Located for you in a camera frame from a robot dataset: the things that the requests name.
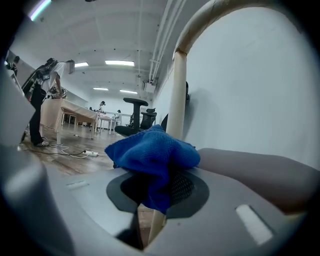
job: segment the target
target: power strip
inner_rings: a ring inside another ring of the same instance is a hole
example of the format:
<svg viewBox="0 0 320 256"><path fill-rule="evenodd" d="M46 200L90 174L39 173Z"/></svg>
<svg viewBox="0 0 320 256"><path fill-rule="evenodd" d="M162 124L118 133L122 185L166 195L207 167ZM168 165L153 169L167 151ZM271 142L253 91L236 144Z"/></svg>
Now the power strip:
<svg viewBox="0 0 320 256"><path fill-rule="evenodd" d="M98 156L98 152L87 151L87 150L85 152L82 152L82 154L88 155L88 156L91 156L91 157L97 157Z"/></svg>

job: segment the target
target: curved wooden frame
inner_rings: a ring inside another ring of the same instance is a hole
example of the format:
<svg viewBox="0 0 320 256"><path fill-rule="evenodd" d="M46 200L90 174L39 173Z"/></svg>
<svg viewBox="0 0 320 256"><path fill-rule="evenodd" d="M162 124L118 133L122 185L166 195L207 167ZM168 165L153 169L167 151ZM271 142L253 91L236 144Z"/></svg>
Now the curved wooden frame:
<svg viewBox="0 0 320 256"><path fill-rule="evenodd" d="M298 28L295 19L276 0L211 0L200 8L181 32L173 55L173 88L166 127L169 135L182 139L186 103L187 55L194 42L207 27L220 18L250 7L263 7L278 11ZM165 216L162 213L154 211L149 243L162 229L164 219Z"/></svg>

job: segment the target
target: blue towel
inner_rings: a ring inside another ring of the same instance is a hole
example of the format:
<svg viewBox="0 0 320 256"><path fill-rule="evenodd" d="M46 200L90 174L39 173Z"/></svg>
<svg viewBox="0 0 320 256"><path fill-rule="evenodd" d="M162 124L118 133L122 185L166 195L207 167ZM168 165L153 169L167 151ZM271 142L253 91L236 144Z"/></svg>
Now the blue towel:
<svg viewBox="0 0 320 256"><path fill-rule="evenodd" d="M142 203L164 214L170 207L170 195L166 192L170 181L168 164L190 169L200 162L200 155L191 144L171 137L160 125L117 141L105 153L118 167L152 175L148 198Z"/></svg>

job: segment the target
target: fluorescent light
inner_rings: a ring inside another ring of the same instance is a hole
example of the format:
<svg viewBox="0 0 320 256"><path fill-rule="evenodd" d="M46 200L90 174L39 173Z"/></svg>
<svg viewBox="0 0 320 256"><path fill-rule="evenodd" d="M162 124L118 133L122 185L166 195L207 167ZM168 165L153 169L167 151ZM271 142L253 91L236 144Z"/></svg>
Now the fluorescent light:
<svg viewBox="0 0 320 256"><path fill-rule="evenodd" d="M87 67L87 66L89 66L87 62L77 63L74 65L75 68Z"/></svg>
<svg viewBox="0 0 320 256"><path fill-rule="evenodd" d="M131 66L131 67L135 66L135 63L133 61L123 61L123 60L106 60L105 64L107 64L107 65Z"/></svg>
<svg viewBox="0 0 320 256"><path fill-rule="evenodd" d="M138 94L136 91L131 91L131 90L120 90L122 93L127 93L127 94Z"/></svg>
<svg viewBox="0 0 320 256"><path fill-rule="evenodd" d="M31 14L30 19L34 21L36 17L51 3L51 0L44 0Z"/></svg>
<svg viewBox="0 0 320 256"><path fill-rule="evenodd" d="M94 90L99 90L99 91L109 91L107 88L93 88Z"/></svg>

